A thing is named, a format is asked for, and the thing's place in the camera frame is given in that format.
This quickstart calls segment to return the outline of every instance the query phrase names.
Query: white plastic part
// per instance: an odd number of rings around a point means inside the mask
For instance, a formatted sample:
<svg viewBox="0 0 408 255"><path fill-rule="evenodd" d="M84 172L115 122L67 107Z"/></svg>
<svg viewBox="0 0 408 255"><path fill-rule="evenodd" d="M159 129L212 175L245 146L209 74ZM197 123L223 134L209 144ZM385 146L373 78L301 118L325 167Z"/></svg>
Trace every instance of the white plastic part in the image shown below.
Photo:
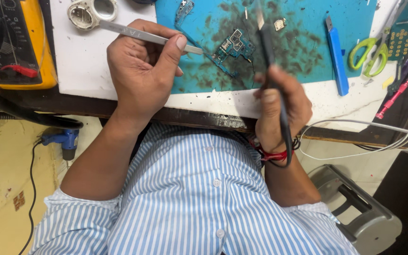
<svg viewBox="0 0 408 255"><path fill-rule="evenodd" d="M100 20L116 18L116 0L76 0L68 6L67 16L77 28L91 30L99 25Z"/></svg>

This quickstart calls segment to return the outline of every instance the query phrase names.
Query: blue power drill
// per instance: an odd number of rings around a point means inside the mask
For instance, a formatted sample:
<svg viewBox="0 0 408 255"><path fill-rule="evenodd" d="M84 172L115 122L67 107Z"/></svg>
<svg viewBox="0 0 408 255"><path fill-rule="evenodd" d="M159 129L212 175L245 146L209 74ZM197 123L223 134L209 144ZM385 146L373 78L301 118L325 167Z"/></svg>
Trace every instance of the blue power drill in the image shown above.
<svg viewBox="0 0 408 255"><path fill-rule="evenodd" d="M75 152L78 145L78 133L79 129L63 129L60 134L44 135L42 136L42 144L48 145L52 142L61 143L61 148L63 152L63 159L66 161L75 158Z"/></svg>

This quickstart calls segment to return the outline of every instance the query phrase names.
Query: red screwdriver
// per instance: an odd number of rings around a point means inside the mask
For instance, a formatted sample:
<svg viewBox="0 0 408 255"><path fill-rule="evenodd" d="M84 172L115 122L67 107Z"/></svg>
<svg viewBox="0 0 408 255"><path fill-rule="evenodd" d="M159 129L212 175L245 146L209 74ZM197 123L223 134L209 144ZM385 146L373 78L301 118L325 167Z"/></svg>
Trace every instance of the red screwdriver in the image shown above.
<svg viewBox="0 0 408 255"><path fill-rule="evenodd" d="M375 115L376 118L378 119L383 118L383 114L393 105L394 101L398 98L398 96L400 96L400 94L402 94L402 92L404 92L404 90L407 89L407 86L408 77L407 80L400 85L399 90L397 90L396 93L383 105L383 109Z"/></svg>

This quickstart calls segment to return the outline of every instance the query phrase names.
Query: blue utility knife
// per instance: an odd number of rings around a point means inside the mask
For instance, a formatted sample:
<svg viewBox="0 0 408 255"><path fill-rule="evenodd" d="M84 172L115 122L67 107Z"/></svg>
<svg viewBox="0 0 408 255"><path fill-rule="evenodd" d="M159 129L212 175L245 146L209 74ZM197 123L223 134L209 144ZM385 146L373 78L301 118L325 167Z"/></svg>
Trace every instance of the blue utility knife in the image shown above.
<svg viewBox="0 0 408 255"><path fill-rule="evenodd" d="M338 94L345 96L349 93L349 81L344 71L343 56L341 53L340 37L338 30L333 27L330 16L325 20L328 29L328 44L330 45L330 54L333 61L333 69L336 75L336 86Z"/></svg>

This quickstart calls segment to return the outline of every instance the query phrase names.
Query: yellow note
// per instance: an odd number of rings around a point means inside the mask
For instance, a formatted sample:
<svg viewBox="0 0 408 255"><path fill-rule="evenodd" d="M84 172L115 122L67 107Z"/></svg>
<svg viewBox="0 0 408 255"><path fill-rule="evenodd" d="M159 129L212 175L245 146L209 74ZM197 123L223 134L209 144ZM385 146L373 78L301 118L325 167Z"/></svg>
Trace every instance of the yellow note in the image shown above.
<svg viewBox="0 0 408 255"><path fill-rule="evenodd" d="M382 89L387 88L393 82L394 82L394 76L391 76L390 78L388 78L386 81L383 82Z"/></svg>

